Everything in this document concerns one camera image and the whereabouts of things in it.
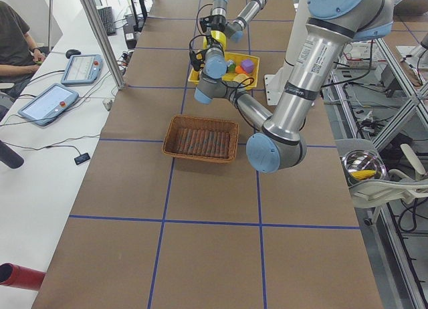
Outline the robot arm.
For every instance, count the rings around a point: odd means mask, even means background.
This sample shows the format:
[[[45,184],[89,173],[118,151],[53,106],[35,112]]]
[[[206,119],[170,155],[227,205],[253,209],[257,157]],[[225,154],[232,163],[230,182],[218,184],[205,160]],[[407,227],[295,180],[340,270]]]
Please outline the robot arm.
[[[199,26],[203,33],[220,31],[227,39],[238,42],[248,23],[265,7],[268,0],[250,0],[233,21],[228,21],[228,0],[213,0],[210,14],[199,19]]]
[[[247,141],[246,155],[254,169],[273,173],[294,167],[306,155],[300,129],[333,63],[347,43],[389,34],[394,6],[395,0],[299,0],[293,28],[303,30],[302,44],[273,112],[240,83],[223,79],[227,71],[223,46],[208,37],[202,59],[193,61],[200,71],[195,99],[203,104],[227,99],[252,122],[257,132]]]

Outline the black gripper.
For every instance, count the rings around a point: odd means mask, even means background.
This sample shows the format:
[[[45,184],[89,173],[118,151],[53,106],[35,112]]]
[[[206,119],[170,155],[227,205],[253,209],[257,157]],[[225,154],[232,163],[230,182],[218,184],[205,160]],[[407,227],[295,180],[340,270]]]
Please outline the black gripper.
[[[201,68],[205,65],[206,55],[207,52],[213,48],[218,49],[221,52],[223,51],[223,46],[219,41],[217,41],[214,37],[211,36],[205,36],[205,41],[207,42],[207,46],[196,52],[192,47],[192,42],[194,39],[196,39],[197,36],[195,36],[190,42],[189,42],[189,58],[191,62],[191,66],[195,71],[200,71]]]
[[[223,15],[208,15],[206,17],[199,18],[199,25],[202,32],[207,32],[209,29],[224,32],[227,25],[227,19]]]

